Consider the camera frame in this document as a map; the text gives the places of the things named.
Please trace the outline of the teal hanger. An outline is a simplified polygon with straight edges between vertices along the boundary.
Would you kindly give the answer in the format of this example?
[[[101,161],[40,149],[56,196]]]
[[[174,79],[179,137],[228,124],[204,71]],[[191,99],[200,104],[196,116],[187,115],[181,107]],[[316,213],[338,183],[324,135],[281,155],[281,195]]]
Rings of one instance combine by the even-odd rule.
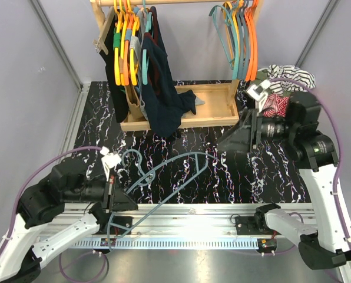
[[[226,37],[223,14],[221,12],[222,9],[223,9],[223,4],[214,5],[208,15],[212,19],[213,26],[217,32],[217,36],[220,40],[221,46],[223,47],[223,51],[228,62],[227,56],[229,55],[229,51],[227,46],[227,37]],[[236,80],[239,78],[239,59],[240,57],[235,59],[235,66],[233,67],[233,69],[231,69],[230,64],[228,62],[229,68],[231,69],[232,80]]]

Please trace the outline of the black white striped tank top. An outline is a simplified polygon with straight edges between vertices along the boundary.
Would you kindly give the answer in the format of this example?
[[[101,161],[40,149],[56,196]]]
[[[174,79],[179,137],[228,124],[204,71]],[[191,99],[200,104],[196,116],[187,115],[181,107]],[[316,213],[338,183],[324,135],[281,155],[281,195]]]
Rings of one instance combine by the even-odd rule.
[[[316,87],[315,76],[294,65],[272,64],[267,68],[267,78],[269,80],[275,78],[286,78],[292,81],[298,81],[310,89]],[[289,96],[292,92],[304,91],[303,88],[289,81],[271,82],[270,90],[272,93],[278,94],[280,96]]]

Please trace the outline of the red striped tank top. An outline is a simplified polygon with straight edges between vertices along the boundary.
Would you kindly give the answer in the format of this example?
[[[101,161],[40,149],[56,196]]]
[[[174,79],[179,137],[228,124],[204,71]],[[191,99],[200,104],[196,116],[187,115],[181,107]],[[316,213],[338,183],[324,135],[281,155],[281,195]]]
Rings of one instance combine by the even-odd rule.
[[[289,104],[289,97],[283,97],[278,94],[271,94],[268,96],[262,114],[265,117],[285,117],[287,106]]]

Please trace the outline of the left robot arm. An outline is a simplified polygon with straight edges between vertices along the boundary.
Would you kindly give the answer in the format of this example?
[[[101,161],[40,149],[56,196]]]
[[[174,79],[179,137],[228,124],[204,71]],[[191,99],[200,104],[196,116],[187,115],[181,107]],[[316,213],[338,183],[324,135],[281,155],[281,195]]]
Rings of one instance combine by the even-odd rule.
[[[87,165],[67,157],[46,177],[27,188],[14,213],[14,225],[0,243],[0,282],[32,282],[56,256],[79,240],[107,234],[115,212],[138,205],[114,181],[114,176],[87,180]],[[93,206],[74,223],[43,242],[39,234],[65,210],[67,201],[82,199]]]

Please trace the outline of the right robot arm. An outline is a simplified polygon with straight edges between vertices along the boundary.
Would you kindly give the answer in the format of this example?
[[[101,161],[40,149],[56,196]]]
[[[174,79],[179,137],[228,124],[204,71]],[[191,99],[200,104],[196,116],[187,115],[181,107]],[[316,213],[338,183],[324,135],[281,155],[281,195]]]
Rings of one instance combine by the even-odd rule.
[[[316,226],[290,216],[280,205],[259,206],[250,223],[260,234],[277,232],[297,246],[313,270],[331,269],[351,261],[351,221],[335,178],[339,159],[333,141],[318,131],[322,105],[310,92],[290,95],[284,117],[265,117],[256,109],[218,139],[221,152],[249,153],[266,140],[281,141],[299,170],[312,202]]]

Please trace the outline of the blue grey hanger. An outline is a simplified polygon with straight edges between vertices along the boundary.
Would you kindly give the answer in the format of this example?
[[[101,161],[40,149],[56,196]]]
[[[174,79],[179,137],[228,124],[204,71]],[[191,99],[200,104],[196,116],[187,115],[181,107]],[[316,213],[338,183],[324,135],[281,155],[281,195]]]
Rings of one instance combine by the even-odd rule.
[[[167,173],[167,174],[159,173],[159,174],[157,174],[156,171],[157,170],[162,170],[163,167],[166,167],[170,163],[175,162],[176,160],[182,159],[184,157],[185,158],[192,157],[192,159],[195,161],[195,164],[196,164],[196,173],[194,175],[192,175],[189,179],[187,179],[187,180],[184,179],[184,183],[182,185],[179,183],[175,190],[173,190],[166,198],[163,198],[161,202],[157,203],[135,225],[133,225],[133,226],[131,226],[129,228],[125,227],[125,226],[122,226],[122,225],[119,225],[117,223],[114,223],[115,212],[112,212],[110,214],[110,218],[109,218],[108,223],[107,223],[107,238],[108,238],[108,249],[109,249],[109,251],[112,251],[112,246],[111,246],[111,241],[110,241],[110,229],[112,227],[119,228],[119,229],[122,229],[124,231],[121,235],[116,235],[115,236],[116,239],[120,239],[120,238],[123,238],[124,236],[128,235],[128,233],[131,232],[136,226],[138,226],[141,222],[146,220],[150,215],[152,215],[163,204],[167,203],[174,195],[176,195],[180,190],[184,189],[198,175],[203,173],[206,170],[206,168],[208,167],[209,159],[213,159],[213,160],[219,161],[218,158],[216,158],[213,155],[210,155],[210,154],[208,154],[206,152],[188,152],[188,153],[183,153],[183,154],[179,154],[177,156],[171,157],[170,159],[163,160],[162,163],[160,163],[156,167],[152,168],[147,173],[144,173],[144,171],[142,170],[142,167],[141,167],[141,162],[143,160],[143,157],[142,157],[142,154],[138,150],[135,150],[135,149],[128,149],[128,150],[126,150],[121,156],[121,158],[122,158],[121,163],[125,166],[124,158],[129,153],[137,154],[137,156],[138,156],[137,167],[138,167],[138,172],[141,174],[141,177],[135,183],[133,183],[128,189],[126,189],[124,191],[127,194],[130,194],[132,191],[136,190],[138,187],[146,187],[146,186],[149,187],[150,184],[152,184],[152,182],[156,178],[159,179],[159,182],[163,183],[165,181],[165,177],[167,177],[168,181],[165,181],[165,183],[168,185],[168,187],[170,189],[172,187],[172,185],[176,185],[177,184],[176,181],[174,181],[174,182],[171,181],[172,179],[177,177],[177,173],[175,173],[173,175],[171,175],[170,173]]]

